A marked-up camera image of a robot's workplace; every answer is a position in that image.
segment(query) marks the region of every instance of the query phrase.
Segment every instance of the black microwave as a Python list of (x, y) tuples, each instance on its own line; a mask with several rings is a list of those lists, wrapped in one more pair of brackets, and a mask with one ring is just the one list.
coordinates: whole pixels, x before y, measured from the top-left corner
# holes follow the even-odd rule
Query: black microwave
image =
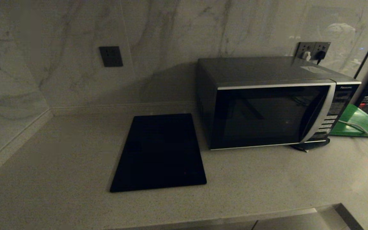
[(360, 83), (294, 57), (202, 58), (196, 70), (212, 150), (326, 141)]

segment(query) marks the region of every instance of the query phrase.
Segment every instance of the countertop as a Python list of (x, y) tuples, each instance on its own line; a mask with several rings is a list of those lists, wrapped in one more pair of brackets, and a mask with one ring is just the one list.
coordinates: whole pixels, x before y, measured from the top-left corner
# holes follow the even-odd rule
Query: countertop
[(110, 193), (134, 115), (55, 116), (0, 168), (0, 229), (117, 229), (261, 219), (342, 203), (368, 229), (368, 138), (325, 147), (208, 150), (193, 115), (206, 185)]

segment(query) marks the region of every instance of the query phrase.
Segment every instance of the microwave door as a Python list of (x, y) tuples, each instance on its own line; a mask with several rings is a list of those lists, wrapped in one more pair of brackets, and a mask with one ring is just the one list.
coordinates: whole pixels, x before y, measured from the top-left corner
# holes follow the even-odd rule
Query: microwave door
[(219, 90), (211, 149), (301, 142), (326, 116), (331, 84)]
[(317, 132), (320, 125), (323, 123), (332, 105), (335, 89), (336, 89), (336, 83), (332, 83), (330, 85), (329, 91), (327, 92), (326, 98), (324, 99), (324, 102), (321, 103), (321, 101), (323, 101), (322, 99), (320, 103), (316, 105), (316, 108), (313, 111), (313, 114), (308, 119), (308, 122), (305, 125), (305, 131), (303, 132), (304, 136), (302, 140), (300, 141), (300, 143), (304, 143), (305, 141), (310, 139)]

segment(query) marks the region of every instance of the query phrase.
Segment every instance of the electrical socket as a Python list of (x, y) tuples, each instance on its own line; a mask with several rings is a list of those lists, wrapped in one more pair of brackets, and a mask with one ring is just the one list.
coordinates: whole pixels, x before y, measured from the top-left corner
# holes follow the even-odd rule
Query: electrical socket
[(330, 42), (316, 42), (314, 44), (313, 52), (311, 52), (311, 60), (317, 60), (319, 59), (319, 52), (324, 51), (327, 53), (328, 49), (330, 47)]
[(99, 47), (102, 56), (103, 65), (105, 67), (122, 67), (120, 48), (118, 46), (101, 46)]
[(309, 51), (311, 56), (313, 56), (314, 47), (315, 47), (315, 42), (299, 42), (295, 57), (302, 58), (303, 53), (306, 51)]

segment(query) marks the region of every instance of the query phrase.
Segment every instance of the black cooktop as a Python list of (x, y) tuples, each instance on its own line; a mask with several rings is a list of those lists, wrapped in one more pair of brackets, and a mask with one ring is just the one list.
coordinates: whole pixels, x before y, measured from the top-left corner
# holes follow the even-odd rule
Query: black cooktop
[(111, 192), (206, 182), (191, 114), (134, 117)]

